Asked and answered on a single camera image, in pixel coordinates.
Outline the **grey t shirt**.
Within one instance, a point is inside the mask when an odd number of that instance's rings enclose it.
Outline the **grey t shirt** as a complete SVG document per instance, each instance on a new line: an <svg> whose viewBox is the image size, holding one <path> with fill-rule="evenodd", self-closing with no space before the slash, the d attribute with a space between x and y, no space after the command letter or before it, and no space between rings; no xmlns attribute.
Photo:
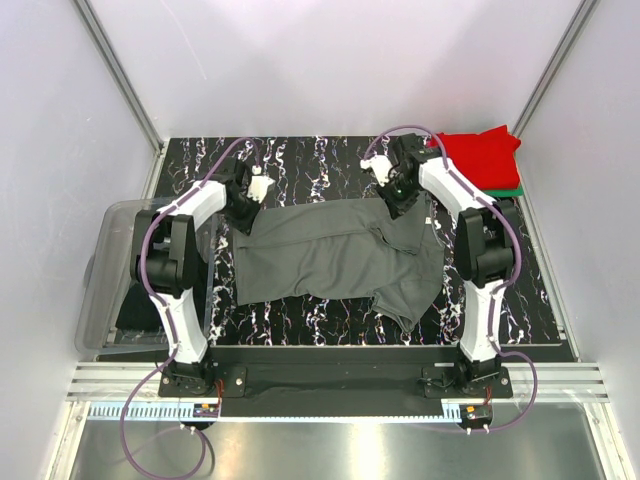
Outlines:
<svg viewBox="0 0 640 480"><path fill-rule="evenodd" d="M412 332L443 285L444 249L431 206L420 194L397 219L380 198L261 211L250 234L233 238L238 304L369 298L375 312Z"/></svg>

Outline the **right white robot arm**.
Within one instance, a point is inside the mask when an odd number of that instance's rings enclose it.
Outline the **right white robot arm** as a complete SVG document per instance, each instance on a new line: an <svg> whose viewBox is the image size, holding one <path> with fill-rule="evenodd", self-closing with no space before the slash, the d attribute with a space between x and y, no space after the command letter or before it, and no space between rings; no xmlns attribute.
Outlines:
<svg viewBox="0 0 640 480"><path fill-rule="evenodd" d="M442 140L434 140L437 146L428 148L416 134L401 135L390 143L391 156L369 147L360 167L373 172L376 190L393 219L405 215L421 192L434 195L456 218L453 263L465 288L465 324L445 386L472 397L500 374L501 305L522 264L513 226L517 214L511 201L498 201L468 180Z"/></svg>

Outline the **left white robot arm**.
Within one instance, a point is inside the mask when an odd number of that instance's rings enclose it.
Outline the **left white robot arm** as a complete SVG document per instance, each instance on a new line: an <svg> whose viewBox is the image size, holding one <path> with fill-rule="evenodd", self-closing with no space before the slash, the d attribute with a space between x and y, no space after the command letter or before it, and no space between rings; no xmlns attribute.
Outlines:
<svg viewBox="0 0 640 480"><path fill-rule="evenodd" d="M203 396L216 382L196 310L195 286L204 263L196 233L221 214L241 233L250 234L272 184L260 166L237 160L230 171L195 181L168 205L136 214L130 274L159 314L168 339L168 359L160 371L162 379L176 388Z"/></svg>

